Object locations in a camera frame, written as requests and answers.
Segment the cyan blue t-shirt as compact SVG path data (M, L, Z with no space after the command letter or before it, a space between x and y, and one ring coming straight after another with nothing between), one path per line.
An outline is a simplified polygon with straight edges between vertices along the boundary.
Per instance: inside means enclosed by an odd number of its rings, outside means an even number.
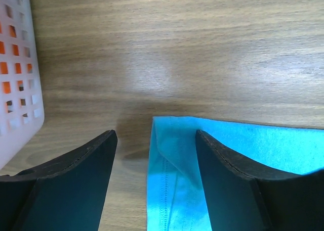
M198 130L268 167L298 175L323 171L323 130L154 117L147 176L148 230L212 230L196 153Z

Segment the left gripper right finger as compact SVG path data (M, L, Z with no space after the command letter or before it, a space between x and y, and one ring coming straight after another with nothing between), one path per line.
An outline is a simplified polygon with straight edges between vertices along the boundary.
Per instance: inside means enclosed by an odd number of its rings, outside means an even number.
M195 145L212 230L323 230L322 170L268 167L201 130Z

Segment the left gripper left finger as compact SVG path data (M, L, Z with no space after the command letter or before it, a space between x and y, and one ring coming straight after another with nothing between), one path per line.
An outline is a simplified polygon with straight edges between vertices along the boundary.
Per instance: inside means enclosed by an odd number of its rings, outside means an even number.
M1 176L1 230L97 230L117 147L114 130Z

